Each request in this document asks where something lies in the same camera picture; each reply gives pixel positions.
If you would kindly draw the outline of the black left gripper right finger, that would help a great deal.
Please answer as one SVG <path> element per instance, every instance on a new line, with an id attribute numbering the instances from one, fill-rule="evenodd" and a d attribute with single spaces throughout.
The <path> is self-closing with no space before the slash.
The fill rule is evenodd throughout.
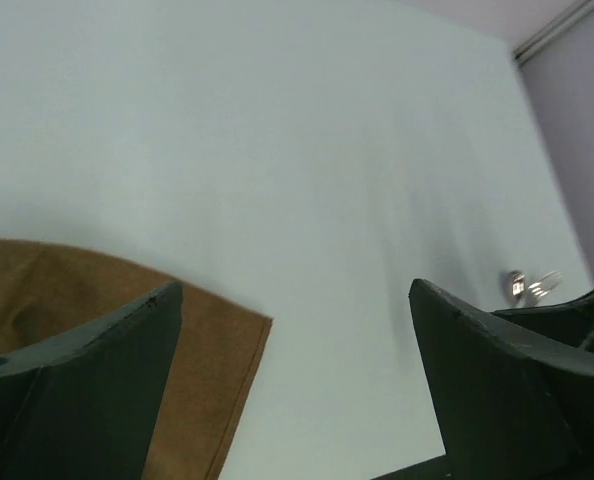
<path id="1" fill-rule="evenodd" d="M 433 283 L 409 291 L 444 453 L 412 479 L 594 479 L 594 290 L 486 312 Z"/>

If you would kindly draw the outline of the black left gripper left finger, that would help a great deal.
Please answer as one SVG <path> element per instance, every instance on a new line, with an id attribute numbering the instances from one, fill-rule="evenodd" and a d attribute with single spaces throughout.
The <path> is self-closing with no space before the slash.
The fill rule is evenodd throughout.
<path id="1" fill-rule="evenodd" d="M 0 356 L 0 479 L 138 479 L 176 350 L 182 287 Z"/>

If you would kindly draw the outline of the brown cloth napkin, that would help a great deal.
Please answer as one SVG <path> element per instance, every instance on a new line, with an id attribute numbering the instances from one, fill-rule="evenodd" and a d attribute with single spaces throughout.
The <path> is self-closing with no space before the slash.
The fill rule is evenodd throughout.
<path id="1" fill-rule="evenodd" d="M 111 255 L 0 239 L 0 355 L 96 319 L 172 281 Z M 216 479 L 272 321 L 192 284 L 146 460 L 146 479 Z"/>

